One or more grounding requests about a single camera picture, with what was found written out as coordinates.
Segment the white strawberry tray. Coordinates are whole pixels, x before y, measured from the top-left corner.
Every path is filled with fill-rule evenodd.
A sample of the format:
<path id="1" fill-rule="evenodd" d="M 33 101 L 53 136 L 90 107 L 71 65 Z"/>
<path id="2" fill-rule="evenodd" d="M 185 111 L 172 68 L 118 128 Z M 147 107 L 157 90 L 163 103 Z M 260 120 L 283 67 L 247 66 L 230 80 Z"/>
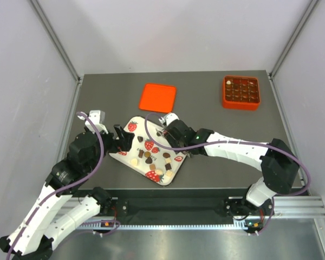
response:
<path id="1" fill-rule="evenodd" d="M 124 130 L 134 134 L 131 150 L 111 153 L 110 156 L 160 186 L 169 185 L 186 155 L 154 144 L 146 133 L 145 118 L 141 116 L 132 117 Z"/>

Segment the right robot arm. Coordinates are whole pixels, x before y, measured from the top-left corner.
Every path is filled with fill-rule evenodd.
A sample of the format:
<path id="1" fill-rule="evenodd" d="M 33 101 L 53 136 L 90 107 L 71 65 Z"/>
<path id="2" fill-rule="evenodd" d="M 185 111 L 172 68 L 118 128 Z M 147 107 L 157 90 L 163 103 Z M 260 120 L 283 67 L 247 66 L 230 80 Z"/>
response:
<path id="1" fill-rule="evenodd" d="M 300 166 L 293 160 L 294 155 L 284 141 L 273 139 L 269 143 L 251 143 L 209 129 L 194 131 L 174 114 L 159 121 L 163 126 L 163 137 L 176 151 L 233 160 L 262 173 L 236 207 L 237 215 L 255 214 L 275 195 L 291 192 Z"/>

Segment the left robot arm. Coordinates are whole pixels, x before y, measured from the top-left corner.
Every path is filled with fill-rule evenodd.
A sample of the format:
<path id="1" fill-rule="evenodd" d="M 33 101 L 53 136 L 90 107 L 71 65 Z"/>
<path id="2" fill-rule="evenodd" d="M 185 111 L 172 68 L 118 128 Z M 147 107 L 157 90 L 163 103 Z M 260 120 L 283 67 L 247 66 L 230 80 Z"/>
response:
<path id="1" fill-rule="evenodd" d="M 114 125 L 115 133 L 98 125 L 70 143 L 66 157 L 54 165 L 35 204 L 18 228 L 0 238 L 0 249 L 7 259 L 49 259 L 53 251 L 71 232 L 88 219 L 111 211 L 111 195 L 100 187 L 93 188 L 78 206 L 55 220 L 61 207 L 100 167 L 107 153 L 128 152 L 134 133 Z"/>

